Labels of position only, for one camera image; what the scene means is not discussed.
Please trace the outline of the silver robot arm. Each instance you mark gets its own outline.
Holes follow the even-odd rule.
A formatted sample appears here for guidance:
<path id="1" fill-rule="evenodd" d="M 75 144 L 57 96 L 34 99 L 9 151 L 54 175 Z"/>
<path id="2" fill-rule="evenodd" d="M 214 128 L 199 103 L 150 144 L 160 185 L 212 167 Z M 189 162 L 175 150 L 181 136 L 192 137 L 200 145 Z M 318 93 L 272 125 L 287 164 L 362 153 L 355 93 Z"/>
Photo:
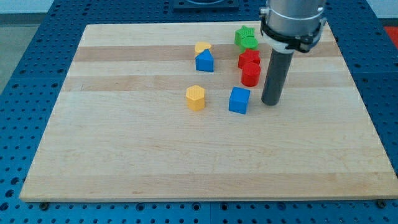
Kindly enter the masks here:
<path id="1" fill-rule="evenodd" d="M 325 0 L 267 0 L 259 8 L 265 43 L 282 54 L 309 52 L 320 40 Z"/>

